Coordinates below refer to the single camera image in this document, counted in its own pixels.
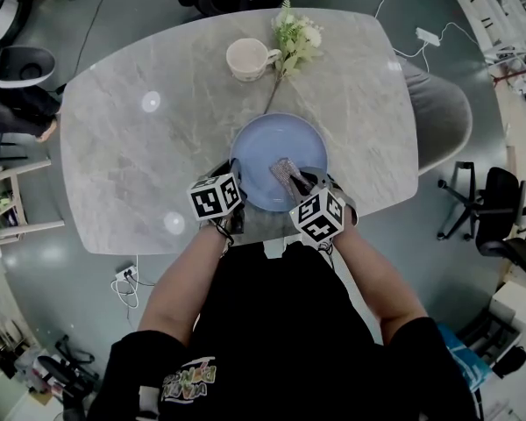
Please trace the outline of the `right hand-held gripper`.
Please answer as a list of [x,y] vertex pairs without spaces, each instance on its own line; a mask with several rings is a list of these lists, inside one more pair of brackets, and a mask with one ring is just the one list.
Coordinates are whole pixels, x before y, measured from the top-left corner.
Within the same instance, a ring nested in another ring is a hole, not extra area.
[[315,245],[331,241],[345,229],[345,209],[351,225],[359,221],[356,204],[321,168],[301,168],[288,178],[295,207],[289,212],[295,228]]

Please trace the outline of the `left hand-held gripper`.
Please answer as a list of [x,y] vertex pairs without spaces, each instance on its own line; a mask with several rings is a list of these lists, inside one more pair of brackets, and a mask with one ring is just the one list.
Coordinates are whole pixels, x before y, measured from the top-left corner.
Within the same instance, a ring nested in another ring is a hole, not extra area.
[[231,216],[227,231],[231,235],[244,233],[247,194],[240,188],[241,166],[238,159],[224,161],[208,175],[193,182],[187,189],[195,219],[221,221]]

